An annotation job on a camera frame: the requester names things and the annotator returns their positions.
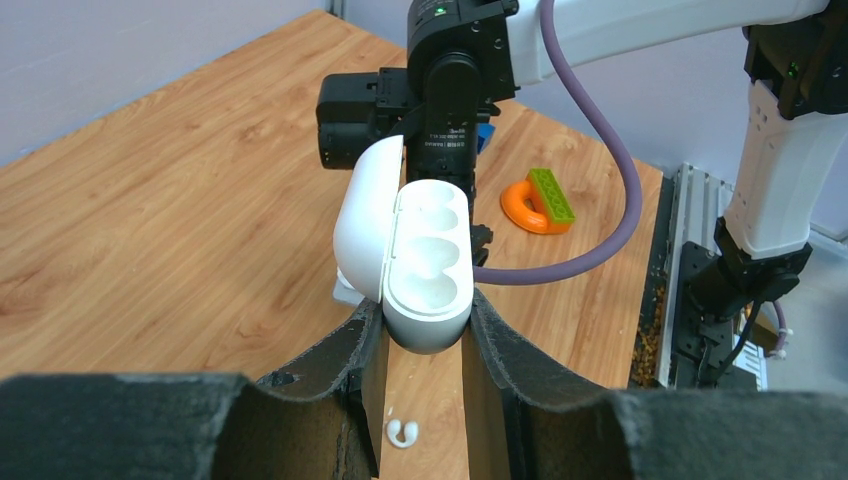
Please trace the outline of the white clip earbud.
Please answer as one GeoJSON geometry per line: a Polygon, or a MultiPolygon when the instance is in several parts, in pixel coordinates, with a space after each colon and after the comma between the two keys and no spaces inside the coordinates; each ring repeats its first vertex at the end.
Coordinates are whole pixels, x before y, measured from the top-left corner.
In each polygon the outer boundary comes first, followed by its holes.
{"type": "Polygon", "coordinates": [[[417,443],[420,427],[416,421],[402,422],[400,419],[390,419],[385,426],[385,435],[393,447],[408,449],[417,443]]]}

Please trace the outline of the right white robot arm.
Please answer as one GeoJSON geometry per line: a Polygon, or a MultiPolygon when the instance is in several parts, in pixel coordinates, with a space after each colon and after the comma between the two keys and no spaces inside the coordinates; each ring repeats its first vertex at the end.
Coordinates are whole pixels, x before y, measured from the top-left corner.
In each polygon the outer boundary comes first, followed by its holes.
{"type": "MultiPolygon", "coordinates": [[[[579,80],[629,151],[667,175],[683,164],[733,183],[747,112],[746,43],[727,29],[598,60],[579,80]]],[[[773,390],[847,389],[847,251],[813,239],[799,285],[781,301],[793,334],[768,363],[773,390]]]]}

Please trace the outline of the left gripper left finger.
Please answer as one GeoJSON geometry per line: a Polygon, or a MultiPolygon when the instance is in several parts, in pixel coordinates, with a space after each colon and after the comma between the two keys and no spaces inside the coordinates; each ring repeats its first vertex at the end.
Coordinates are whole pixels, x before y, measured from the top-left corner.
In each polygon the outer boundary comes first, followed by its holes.
{"type": "Polygon", "coordinates": [[[388,337],[362,302],[318,343],[239,373],[26,374],[1,384],[5,479],[371,479],[388,337]]]}

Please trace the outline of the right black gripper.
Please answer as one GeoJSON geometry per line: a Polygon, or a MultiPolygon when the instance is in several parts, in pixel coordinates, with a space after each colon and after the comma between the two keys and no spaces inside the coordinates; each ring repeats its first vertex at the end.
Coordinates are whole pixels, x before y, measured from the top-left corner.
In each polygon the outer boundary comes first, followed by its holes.
{"type": "Polygon", "coordinates": [[[476,267],[483,267],[489,258],[489,245],[494,240],[494,232],[486,225],[470,227],[472,262],[476,267]]]}

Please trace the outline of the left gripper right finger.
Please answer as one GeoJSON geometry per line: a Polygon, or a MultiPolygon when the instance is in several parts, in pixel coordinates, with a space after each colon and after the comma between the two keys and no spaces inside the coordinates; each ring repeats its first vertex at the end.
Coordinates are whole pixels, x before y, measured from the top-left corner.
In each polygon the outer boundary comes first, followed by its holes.
{"type": "Polygon", "coordinates": [[[843,479],[847,399],[744,389],[607,389],[476,292],[461,339],[473,479],[843,479]]]}

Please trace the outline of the white oval earbud case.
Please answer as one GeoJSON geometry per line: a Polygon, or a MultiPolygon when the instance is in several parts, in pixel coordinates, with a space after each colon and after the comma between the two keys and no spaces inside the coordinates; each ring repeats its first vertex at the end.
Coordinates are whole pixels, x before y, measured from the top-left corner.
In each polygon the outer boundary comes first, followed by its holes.
{"type": "Polygon", "coordinates": [[[401,184],[401,135],[368,147],[355,163],[333,232],[337,269],[379,304],[392,339],[421,355],[457,342],[474,296],[469,202],[457,186],[401,184]]]}

